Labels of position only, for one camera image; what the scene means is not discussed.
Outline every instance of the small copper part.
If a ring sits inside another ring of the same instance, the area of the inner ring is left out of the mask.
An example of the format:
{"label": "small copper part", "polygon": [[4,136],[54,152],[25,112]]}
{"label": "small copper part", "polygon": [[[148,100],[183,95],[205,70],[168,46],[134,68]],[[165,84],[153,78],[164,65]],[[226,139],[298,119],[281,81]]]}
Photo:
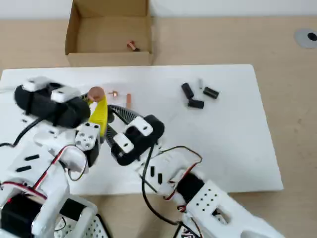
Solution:
{"label": "small copper part", "polygon": [[118,96],[117,91],[112,91],[112,92],[109,92],[108,94],[112,95],[114,98]]}
{"label": "small copper part", "polygon": [[105,96],[105,92],[101,87],[93,87],[88,92],[88,98],[93,102],[100,102]]}
{"label": "small copper part", "polygon": [[127,94],[127,102],[125,107],[127,109],[131,109],[131,94],[130,93]]}
{"label": "small copper part", "polygon": [[140,51],[140,49],[135,46],[134,41],[128,41],[127,47],[130,48],[132,51],[135,51],[135,52],[139,52]]}

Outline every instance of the wire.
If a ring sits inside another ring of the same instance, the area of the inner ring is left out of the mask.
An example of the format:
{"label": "wire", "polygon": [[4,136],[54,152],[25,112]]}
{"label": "wire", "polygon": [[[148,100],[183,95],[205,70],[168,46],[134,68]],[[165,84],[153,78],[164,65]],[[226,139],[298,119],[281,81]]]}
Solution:
{"label": "wire", "polygon": [[65,145],[60,151],[59,153],[55,156],[55,158],[53,159],[53,161],[51,162],[50,166],[44,171],[44,173],[41,175],[41,177],[39,178],[39,180],[36,181],[36,183],[33,186],[33,189],[35,190],[40,183],[43,181],[43,179],[45,178],[47,171],[49,170],[49,168],[51,167],[51,165],[55,164],[55,162],[60,158],[60,156],[62,155],[64,149],[66,149],[66,147],[68,147],[70,145]]}
{"label": "wire", "polygon": [[150,204],[148,198],[147,198],[147,195],[145,193],[145,177],[146,177],[146,174],[147,174],[147,170],[148,170],[148,166],[149,166],[149,162],[150,162],[150,158],[152,156],[152,153],[153,153],[153,149],[154,149],[154,146],[151,146],[150,148],[150,151],[149,151],[149,155],[148,155],[148,158],[145,162],[145,165],[144,165],[144,169],[143,169],[143,174],[142,174],[142,195],[143,195],[143,198],[144,198],[144,201],[146,203],[146,205],[148,206],[148,208],[158,217],[160,218],[161,220],[173,225],[173,226],[177,226],[179,224],[179,222],[174,222],[174,221],[171,221],[170,219],[168,218],[165,218],[164,216],[162,216],[160,213],[158,213]]}
{"label": "wire", "polygon": [[187,225],[185,225],[183,222],[181,222],[181,224],[182,224],[182,226],[183,227],[185,227],[187,230],[189,230],[189,232],[191,233],[191,234],[193,234],[194,235],[194,237],[196,237],[196,238],[203,238],[202,236],[198,236],[192,229],[190,229]]}
{"label": "wire", "polygon": [[182,228],[182,227],[185,227],[195,238],[203,238],[202,236],[198,236],[192,229],[190,229],[187,225],[185,225],[183,222],[179,222],[179,225],[178,225],[178,227],[177,227],[177,229],[176,229],[176,231],[175,231],[175,233],[174,233],[174,236],[173,236],[173,238],[177,238],[177,235],[178,235],[178,233],[179,233],[179,231],[180,231],[180,229]]}
{"label": "wire", "polygon": [[54,112],[51,112],[49,114],[47,114],[45,117],[42,117],[42,118],[37,118],[36,120],[34,120],[31,124],[29,124],[26,128],[24,128],[20,134],[17,136],[17,138],[15,139],[14,143],[11,144],[11,143],[1,143],[0,144],[0,147],[2,146],[10,146],[12,148],[14,148],[15,146],[18,145],[18,143],[20,142],[20,140],[22,139],[22,137],[30,130],[32,129],[33,127],[35,127],[38,123],[40,123],[41,121],[49,118]]}
{"label": "wire", "polygon": [[199,226],[198,226],[197,223],[195,222],[194,218],[191,217],[191,220],[192,220],[193,223],[195,224],[195,227],[197,228],[200,237],[203,238],[203,234],[202,234],[201,230],[199,229]]}
{"label": "wire", "polygon": [[61,218],[62,218],[62,220],[63,220],[63,222],[64,222],[64,226],[63,226],[62,228],[60,228],[60,229],[55,230],[54,232],[59,232],[59,231],[63,230],[63,229],[66,227],[65,218],[64,218],[64,217],[61,217]]}
{"label": "wire", "polygon": [[186,212],[186,205],[179,205],[177,206],[177,210],[181,213]]}
{"label": "wire", "polygon": [[78,178],[76,178],[76,179],[73,179],[73,178],[71,177],[71,175],[70,175],[71,170],[68,169],[67,173],[68,173],[69,179],[72,180],[73,182],[77,182],[78,180],[80,180],[81,177],[82,177],[82,176],[84,175],[84,173],[85,173],[86,167],[87,167],[87,160],[86,160],[85,167],[84,167],[83,171],[81,172],[80,176],[79,176]]}
{"label": "wire", "polygon": [[146,162],[145,162],[145,164],[144,164],[143,174],[142,174],[142,177],[141,177],[141,179],[142,179],[142,195],[143,195],[143,198],[144,198],[144,201],[145,201],[147,207],[148,207],[158,218],[160,218],[161,220],[163,220],[163,221],[165,221],[165,222],[167,222],[167,223],[169,223],[169,224],[171,224],[171,225],[173,225],[173,226],[177,226],[177,225],[178,225],[177,230],[176,230],[177,232],[179,232],[180,228],[183,226],[183,227],[185,227],[187,230],[189,230],[196,238],[202,238],[202,237],[199,237],[192,229],[190,229],[190,228],[189,228],[187,225],[185,225],[182,221],[174,222],[174,221],[172,221],[172,220],[170,220],[170,219],[168,219],[168,218],[162,216],[160,213],[158,213],[158,212],[151,206],[151,204],[150,204],[150,202],[149,202],[149,200],[148,200],[148,198],[147,198],[147,195],[146,195],[146,193],[145,193],[145,178],[146,178],[147,170],[148,170],[148,167],[149,167],[150,159],[151,159],[151,156],[152,156],[152,153],[153,153],[153,149],[154,149],[154,145],[152,145],[152,146],[150,147],[149,155],[148,155],[148,157],[147,157],[147,159],[146,159]]}
{"label": "wire", "polygon": [[[194,151],[194,150],[192,150],[192,149],[190,149],[190,148],[188,148],[187,146],[184,146],[184,145],[178,145],[178,146],[174,146],[174,147],[171,147],[171,148],[169,148],[169,149],[166,149],[166,150],[161,150],[161,152],[160,152],[159,154],[161,155],[161,154],[163,154],[163,153],[165,153],[165,152],[168,152],[168,151],[171,151],[171,150],[174,150],[174,149],[186,149],[186,150],[192,152],[193,154],[195,154],[195,155],[197,155],[197,156],[199,157],[199,161],[198,161],[198,162],[195,162],[192,166],[190,166],[190,167],[185,171],[183,177],[179,180],[179,182],[181,182],[182,179],[183,179],[186,175],[188,175],[188,174],[191,172],[191,170],[192,170],[197,164],[199,164],[199,163],[202,162],[203,157],[202,157],[198,152],[196,152],[196,151]],[[174,191],[173,191],[168,197],[165,197],[164,200],[170,201],[170,200],[172,199],[172,197],[174,196],[176,190],[177,190],[177,186],[175,186]]]}
{"label": "wire", "polygon": [[176,229],[174,235],[173,235],[173,238],[177,238],[177,235],[178,235],[179,230],[180,230],[181,228],[182,228],[182,224],[180,223],[180,224],[178,225],[178,227],[177,227],[177,229]]}
{"label": "wire", "polygon": [[43,195],[43,194],[41,194],[41,193],[35,191],[35,190],[32,189],[32,188],[29,188],[29,187],[27,187],[27,186],[24,186],[23,184],[20,184],[20,183],[17,183],[17,182],[12,182],[12,181],[5,181],[5,182],[2,183],[2,185],[6,185],[6,184],[15,186],[15,187],[17,187],[17,188],[23,190],[24,192],[30,193],[30,194],[33,195],[33,196],[40,197],[40,198],[42,198],[42,199],[44,199],[44,200],[47,199],[47,197],[46,197],[45,195]]}

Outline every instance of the white board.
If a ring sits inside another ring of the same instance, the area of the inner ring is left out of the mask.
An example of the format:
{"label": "white board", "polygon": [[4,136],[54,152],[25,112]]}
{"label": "white board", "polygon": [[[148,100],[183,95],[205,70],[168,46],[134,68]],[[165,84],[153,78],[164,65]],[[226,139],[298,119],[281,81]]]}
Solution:
{"label": "white board", "polygon": [[[132,109],[153,114],[165,124],[166,147],[186,145],[204,158],[199,169],[227,192],[281,190],[283,184],[267,126],[261,96],[251,65],[184,65],[150,67],[38,68],[5,70],[1,88],[17,86],[34,76],[78,87],[116,90],[121,96],[110,103],[124,104],[132,94]],[[197,78],[220,92],[217,100],[202,94]],[[186,107],[181,84],[189,82],[203,110]],[[0,142],[13,142],[23,129],[21,110],[13,93],[0,94]],[[32,138],[29,132],[15,148],[0,148],[0,179],[5,168]],[[104,144],[97,163],[79,182],[71,182],[74,194],[138,193],[138,176],[119,166]]]}

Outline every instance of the black cable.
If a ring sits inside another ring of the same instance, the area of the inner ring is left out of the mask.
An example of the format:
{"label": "black cable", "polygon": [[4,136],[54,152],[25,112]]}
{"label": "black cable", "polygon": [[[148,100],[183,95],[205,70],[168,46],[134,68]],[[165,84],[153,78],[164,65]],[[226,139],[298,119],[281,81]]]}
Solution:
{"label": "black cable", "polygon": [[63,222],[64,222],[64,226],[63,226],[62,228],[60,228],[60,229],[54,230],[54,232],[59,232],[59,231],[63,230],[63,229],[66,227],[65,218],[63,218],[63,217],[61,217],[61,218],[62,218],[62,220],[63,220]]}
{"label": "black cable", "polygon": [[[164,152],[167,152],[169,150],[172,150],[172,149],[176,149],[176,148],[185,148],[185,149],[188,149],[187,147],[185,146],[176,146],[176,147],[173,147],[173,148],[170,148]],[[150,148],[150,151],[149,151],[149,155],[147,157],[147,160],[145,161],[145,164],[144,164],[144,169],[143,169],[143,174],[142,174],[142,195],[143,195],[143,198],[144,198],[144,201],[147,205],[147,207],[158,217],[160,218],[161,220],[173,225],[173,226],[177,226],[177,229],[176,229],[176,233],[174,234],[174,237],[176,237],[177,233],[179,232],[179,230],[181,229],[181,227],[185,227],[187,230],[189,230],[194,236],[195,238],[202,238],[200,236],[198,236],[192,229],[190,229],[187,225],[185,225],[182,221],[179,221],[179,222],[174,222],[174,221],[171,221],[170,219],[162,216],[160,213],[158,213],[150,204],[148,198],[147,198],[147,195],[145,193],[145,177],[146,177],[146,174],[147,174],[147,170],[148,170],[148,167],[149,167],[149,163],[150,163],[150,159],[151,159],[151,156],[152,156],[152,153],[153,153],[153,149],[154,149],[154,145],[151,146]]]}
{"label": "black cable", "polygon": [[15,139],[15,141],[14,141],[13,144],[7,143],[7,142],[6,142],[6,143],[1,143],[1,144],[0,144],[0,147],[2,147],[2,146],[10,146],[10,147],[14,148],[15,146],[18,145],[18,143],[20,142],[20,140],[22,139],[22,137],[23,137],[30,129],[32,129],[33,127],[35,127],[35,126],[36,126],[38,123],[40,123],[41,121],[43,121],[43,120],[49,118],[49,117],[50,117],[52,114],[54,114],[54,113],[55,113],[55,111],[49,113],[49,114],[48,114],[47,116],[45,116],[45,117],[37,118],[36,120],[34,120],[31,124],[29,124],[26,128],[24,128],[24,129],[19,133],[19,135],[17,136],[17,138]]}
{"label": "black cable", "polygon": [[154,146],[151,146],[150,148],[150,151],[149,151],[149,155],[148,155],[148,158],[144,164],[144,169],[143,169],[143,174],[142,174],[142,195],[143,195],[143,198],[144,198],[144,201],[146,203],[146,205],[148,206],[148,208],[158,217],[160,218],[161,220],[173,225],[173,226],[177,226],[179,224],[179,222],[174,222],[174,221],[171,221],[170,219],[168,218],[165,218],[164,216],[162,216],[160,213],[158,213],[150,204],[148,198],[147,198],[147,195],[145,193],[145,177],[146,177],[146,174],[147,174],[147,170],[148,170],[148,166],[149,166],[149,162],[150,162],[150,158],[152,156],[152,153],[153,153],[153,149],[154,149]]}
{"label": "black cable", "polygon": [[178,227],[177,227],[177,229],[176,229],[174,235],[173,235],[173,238],[177,238],[177,235],[178,235],[179,230],[180,230],[181,228],[182,228],[182,224],[180,223],[180,224],[178,225]]}
{"label": "black cable", "polygon": [[2,147],[2,146],[12,146],[12,144],[10,144],[10,143],[1,143],[0,147]]}

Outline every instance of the white bracket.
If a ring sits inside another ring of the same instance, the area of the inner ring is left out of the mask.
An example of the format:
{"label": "white bracket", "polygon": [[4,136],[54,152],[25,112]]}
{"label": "white bracket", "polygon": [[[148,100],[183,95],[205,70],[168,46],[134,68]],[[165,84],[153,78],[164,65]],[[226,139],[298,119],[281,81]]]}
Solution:
{"label": "white bracket", "polygon": [[51,100],[57,103],[65,103],[75,97],[80,96],[80,91],[76,88],[64,86],[52,91]]}
{"label": "white bracket", "polygon": [[81,125],[76,137],[75,145],[82,151],[93,149],[100,136],[100,125],[87,122]]}
{"label": "white bracket", "polygon": [[131,121],[123,130],[122,133],[118,133],[113,137],[114,141],[119,145],[124,153],[129,153],[133,150],[134,145],[131,140],[125,135],[127,130],[131,127],[135,127],[143,136],[149,136],[153,132],[153,127],[147,123],[142,117],[136,117]]}
{"label": "white bracket", "polygon": [[30,78],[23,83],[23,89],[29,92],[39,91],[47,86],[51,80],[49,78],[39,76],[35,78]]}
{"label": "white bracket", "polygon": [[[220,217],[213,215],[216,209],[221,213],[225,222]],[[266,221],[253,216],[239,205],[211,180],[207,181],[187,204],[187,212],[196,219],[199,226],[210,237],[284,238]]]}

